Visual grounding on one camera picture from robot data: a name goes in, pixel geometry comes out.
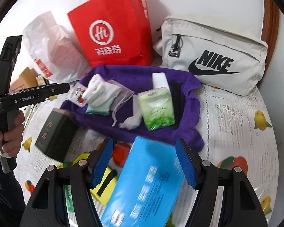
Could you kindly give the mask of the person's left hand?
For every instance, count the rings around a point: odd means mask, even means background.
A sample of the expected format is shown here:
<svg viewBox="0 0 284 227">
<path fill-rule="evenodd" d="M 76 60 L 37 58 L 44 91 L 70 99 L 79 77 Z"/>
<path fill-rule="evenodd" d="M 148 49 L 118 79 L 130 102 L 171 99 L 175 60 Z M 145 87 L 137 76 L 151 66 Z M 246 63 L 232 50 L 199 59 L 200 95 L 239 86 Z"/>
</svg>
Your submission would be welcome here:
<svg viewBox="0 0 284 227">
<path fill-rule="evenodd" d="M 15 127 L 2 134 L 0 131 L 0 141 L 5 140 L 6 143 L 3 145 L 2 150 L 7 153 L 8 156 L 16 156 L 21 148 L 21 143 L 23 140 L 22 133 L 24 132 L 24 114 L 22 111 L 18 111 L 18 115 L 14 120 Z"/>
</svg>

